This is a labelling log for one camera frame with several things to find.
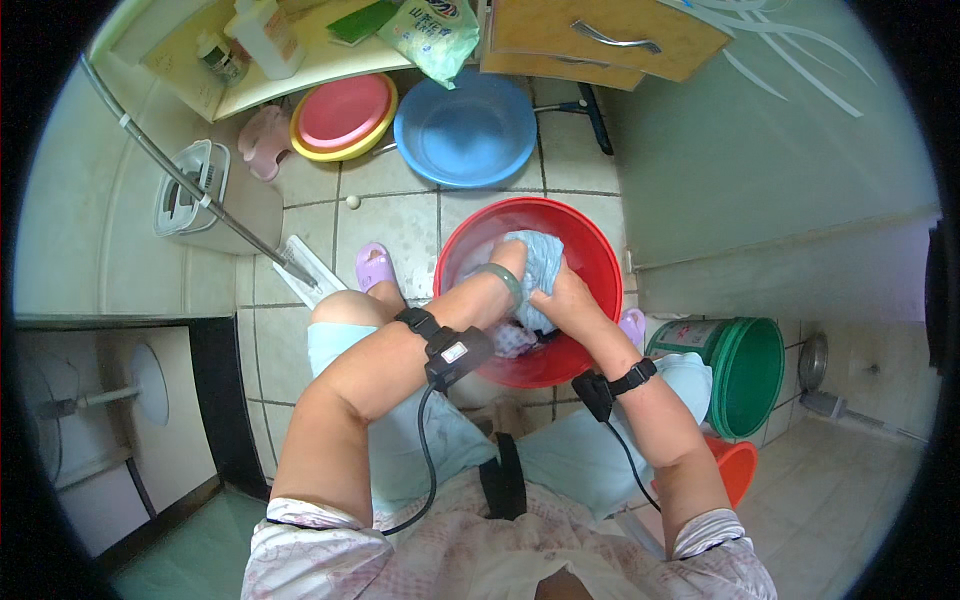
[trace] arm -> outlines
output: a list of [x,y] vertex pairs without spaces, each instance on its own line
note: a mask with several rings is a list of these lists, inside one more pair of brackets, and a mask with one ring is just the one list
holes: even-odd
[[[531,303],[590,353],[610,381],[642,358],[564,262],[553,296],[535,292]],[[660,492],[666,552],[684,524],[717,508],[730,508],[713,455],[690,411],[659,376],[620,396],[640,454],[654,469]]]
[[[498,245],[491,257],[523,277],[526,246]],[[472,276],[424,306],[440,325],[462,331],[496,323],[513,306],[510,291],[490,273]],[[405,324],[390,323],[340,355],[300,396],[276,470],[272,498],[332,506],[372,525],[367,425],[425,381],[426,342]]]

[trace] drawer handle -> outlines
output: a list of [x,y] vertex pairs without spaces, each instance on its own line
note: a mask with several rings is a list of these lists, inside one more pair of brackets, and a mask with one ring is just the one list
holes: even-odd
[[659,54],[662,52],[660,47],[651,39],[638,39],[636,41],[617,41],[612,37],[607,37],[598,32],[597,30],[590,27],[587,23],[584,23],[581,19],[577,19],[570,25],[570,28],[580,34],[581,36],[587,36],[590,39],[599,41],[602,44],[607,44],[608,46],[618,46],[620,48],[634,48],[637,46],[642,46],[650,51],[650,54]]
[[588,59],[571,59],[569,57],[550,57],[553,60],[559,60],[563,64],[592,64],[600,67],[601,69],[606,69],[609,64],[605,62],[600,62],[598,60],[588,60]]

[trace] mop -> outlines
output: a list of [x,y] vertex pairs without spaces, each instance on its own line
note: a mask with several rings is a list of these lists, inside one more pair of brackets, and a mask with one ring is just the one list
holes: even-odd
[[324,262],[307,248],[303,240],[297,235],[291,235],[287,238],[286,243],[280,249],[279,253],[288,262],[300,265],[316,281],[316,285],[307,285],[297,277],[290,275],[282,266],[274,263],[274,271],[283,277],[283,280],[287,282],[287,285],[294,291],[294,294],[296,294],[310,310],[313,310],[320,300],[323,300],[337,290],[347,289],[344,282],[337,278],[337,276],[326,267]]
[[117,118],[120,127],[136,141],[140,147],[152,158],[173,180],[180,185],[180,190],[192,196],[196,202],[213,213],[213,216],[223,221],[252,246],[263,252],[274,261],[274,268],[283,277],[283,280],[294,290],[303,303],[312,310],[317,302],[336,290],[346,290],[347,286],[326,268],[317,256],[306,247],[296,236],[291,236],[287,243],[278,252],[266,242],[258,238],[242,223],[234,219],[219,203],[213,201],[209,194],[200,188],[198,180],[191,179],[183,173],[170,158],[161,151],[146,133],[133,122],[130,115],[124,110],[113,96],[107,85],[100,78],[96,69],[90,63],[86,53],[80,56],[81,68],[90,79],[94,91],[104,101],[110,112]]

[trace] pink stool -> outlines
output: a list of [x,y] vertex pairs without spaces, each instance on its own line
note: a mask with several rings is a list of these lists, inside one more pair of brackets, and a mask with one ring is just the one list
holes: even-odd
[[237,149],[257,179],[273,180],[280,171],[280,161],[293,152],[290,117],[276,105],[261,108],[240,130]]

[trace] orange bucket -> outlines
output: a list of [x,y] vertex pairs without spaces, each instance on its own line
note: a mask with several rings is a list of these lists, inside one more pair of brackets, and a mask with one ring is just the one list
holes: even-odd
[[727,489],[730,505],[736,508],[754,481],[756,446],[750,442],[731,444],[708,436],[704,436],[704,442],[717,459],[717,468],[720,469],[720,478]]

